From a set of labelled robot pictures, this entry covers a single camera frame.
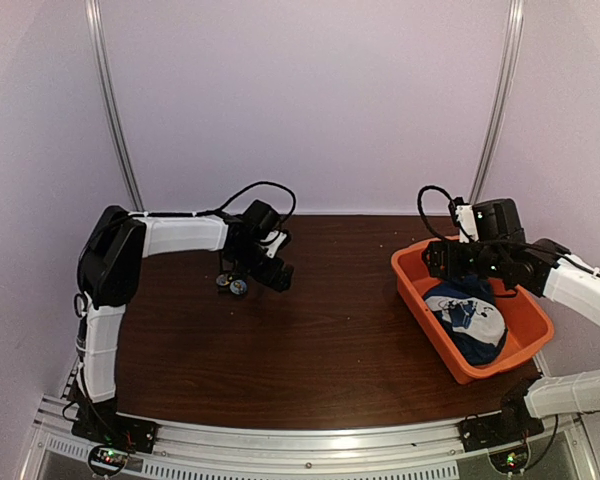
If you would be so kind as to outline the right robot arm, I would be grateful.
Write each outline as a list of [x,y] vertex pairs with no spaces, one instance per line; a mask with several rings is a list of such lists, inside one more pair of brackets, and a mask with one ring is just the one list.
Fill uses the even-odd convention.
[[[510,198],[464,204],[455,209],[457,240],[438,235],[424,249],[430,276],[445,281],[468,275],[521,287],[580,314],[600,327],[600,272],[550,240],[526,240],[517,206]],[[532,419],[600,412],[600,369],[561,377],[543,376],[515,388],[493,419],[499,440],[515,440]]]

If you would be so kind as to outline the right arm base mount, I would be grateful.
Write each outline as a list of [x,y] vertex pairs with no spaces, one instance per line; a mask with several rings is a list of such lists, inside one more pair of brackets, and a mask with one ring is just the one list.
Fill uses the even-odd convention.
[[465,452],[524,442],[544,432],[543,422],[539,419],[525,420],[519,424],[505,420],[502,413],[470,415],[460,421],[457,428]]

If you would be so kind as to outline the black brooch display box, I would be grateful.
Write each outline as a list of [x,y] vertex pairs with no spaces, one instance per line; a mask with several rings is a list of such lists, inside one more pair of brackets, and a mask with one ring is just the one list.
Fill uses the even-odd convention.
[[219,274],[216,277],[215,283],[218,291],[221,293],[244,296],[248,292],[246,274],[236,263],[227,265],[223,259],[219,260]]

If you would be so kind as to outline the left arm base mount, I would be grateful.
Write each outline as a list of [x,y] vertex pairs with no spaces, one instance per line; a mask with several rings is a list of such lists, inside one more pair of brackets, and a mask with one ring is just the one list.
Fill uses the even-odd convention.
[[71,433],[83,438],[129,453],[151,454],[157,436],[158,425],[148,420],[117,416],[113,426],[106,427],[99,420],[78,419]]

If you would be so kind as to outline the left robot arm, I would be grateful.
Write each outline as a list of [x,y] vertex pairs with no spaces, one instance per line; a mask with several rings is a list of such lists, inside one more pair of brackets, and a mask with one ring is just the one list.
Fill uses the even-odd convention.
[[144,259],[191,251],[216,252],[228,264],[217,287],[233,295],[247,281],[275,291],[290,289],[294,269],[279,253],[291,241],[285,219],[255,200],[241,214],[223,209],[202,212],[129,212],[107,207],[80,254],[74,309],[80,319],[78,421],[103,444],[117,442],[124,424],[117,415],[115,366],[119,331],[137,293]]

